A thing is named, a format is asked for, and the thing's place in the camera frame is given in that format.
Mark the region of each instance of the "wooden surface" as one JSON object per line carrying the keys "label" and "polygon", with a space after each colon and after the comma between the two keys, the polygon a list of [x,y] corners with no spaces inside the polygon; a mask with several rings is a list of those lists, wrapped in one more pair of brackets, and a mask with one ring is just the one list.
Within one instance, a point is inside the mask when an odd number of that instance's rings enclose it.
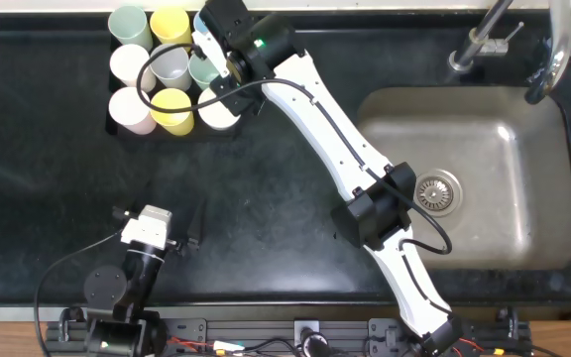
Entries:
{"label": "wooden surface", "polygon": [[[571,321],[533,322],[532,339],[537,346],[571,357]],[[34,325],[30,322],[0,322],[0,357],[40,357]]]}

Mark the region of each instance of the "cup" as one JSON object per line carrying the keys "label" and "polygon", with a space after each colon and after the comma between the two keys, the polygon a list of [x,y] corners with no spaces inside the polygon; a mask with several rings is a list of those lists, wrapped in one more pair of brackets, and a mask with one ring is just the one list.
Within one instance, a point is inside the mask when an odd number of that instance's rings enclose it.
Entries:
{"label": "cup", "polygon": [[150,51],[154,46],[147,26],[147,15],[136,6],[123,6],[116,9],[107,21],[109,32],[123,45],[134,44]]}
{"label": "cup", "polygon": [[[116,49],[109,60],[109,68],[114,75],[127,86],[136,86],[138,73],[149,59],[149,53],[134,44],[123,45]],[[145,69],[141,89],[150,92],[156,86],[156,77],[149,67]]]}
{"label": "cup", "polygon": [[197,14],[195,14],[195,16],[193,17],[193,29],[195,29],[195,31],[197,31],[198,33],[207,34],[208,28],[206,27],[206,24],[204,24],[202,19],[199,17],[200,12],[201,11],[198,11]]}
{"label": "cup", "polygon": [[[215,93],[210,88],[204,89],[204,91],[199,95],[198,103],[203,103],[207,100],[214,99],[216,97]],[[222,104],[222,102],[217,102],[209,106],[205,106],[197,110],[199,116],[202,118],[204,123],[215,130],[227,130],[230,129],[237,121],[239,121],[239,115],[234,116],[228,111],[228,109]]]}
{"label": "cup", "polygon": [[[167,88],[158,92],[151,101],[161,108],[184,108],[190,106],[190,98],[183,91]],[[154,120],[170,133],[183,136],[193,129],[194,120],[192,112],[166,114],[151,110]]]}
{"label": "cup", "polygon": [[[160,45],[151,55],[171,45]],[[184,49],[171,50],[151,63],[151,71],[167,88],[188,90],[191,79],[188,72],[188,54]]]}
{"label": "cup", "polygon": [[202,90],[208,88],[208,84],[219,75],[210,59],[201,59],[196,55],[188,61],[188,72]]}
{"label": "cup", "polygon": [[134,87],[120,88],[111,96],[109,115],[116,123],[138,135],[149,134],[156,129],[149,107],[140,100]]}
{"label": "cup", "polygon": [[163,44],[190,44],[190,22],[184,9],[163,7],[151,16],[151,31]]}

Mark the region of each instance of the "faucet spout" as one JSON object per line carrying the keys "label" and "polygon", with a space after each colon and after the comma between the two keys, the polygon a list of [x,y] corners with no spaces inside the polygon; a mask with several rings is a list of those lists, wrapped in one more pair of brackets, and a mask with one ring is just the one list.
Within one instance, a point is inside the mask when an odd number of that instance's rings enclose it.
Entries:
{"label": "faucet spout", "polygon": [[561,79],[571,55],[569,0],[548,0],[552,23],[552,50],[547,65],[525,93],[530,104],[540,102]]}

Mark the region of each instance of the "yellow cup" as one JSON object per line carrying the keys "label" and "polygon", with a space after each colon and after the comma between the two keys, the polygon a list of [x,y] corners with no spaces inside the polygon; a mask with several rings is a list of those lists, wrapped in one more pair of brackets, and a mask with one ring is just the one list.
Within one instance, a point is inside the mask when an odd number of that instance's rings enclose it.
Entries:
{"label": "yellow cup", "polygon": [[154,12],[150,20],[151,31],[163,44],[191,44],[190,22],[184,9],[163,7]]}
{"label": "yellow cup", "polygon": [[[190,98],[188,98],[188,95],[175,88],[167,88],[159,91],[151,102],[161,108],[169,109],[190,106]],[[190,133],[195,124],[192,112],[166,114],[152,109],[151,116],[163,128],[177,136]]]}

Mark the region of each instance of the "white wall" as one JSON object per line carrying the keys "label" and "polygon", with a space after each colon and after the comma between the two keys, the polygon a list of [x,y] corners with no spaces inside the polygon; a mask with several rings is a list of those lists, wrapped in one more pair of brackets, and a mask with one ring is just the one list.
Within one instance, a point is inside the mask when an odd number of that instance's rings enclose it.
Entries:
{"label": "white wall", "polygon": [[[245,0],[251,10],[487,9],[495,0]],[[0,12],[105,12],[123,4],[147,10],[182,5],[198,10],[204,0],[0,0]],[[514,0],[512,9],[547,8],[547,0]]]}

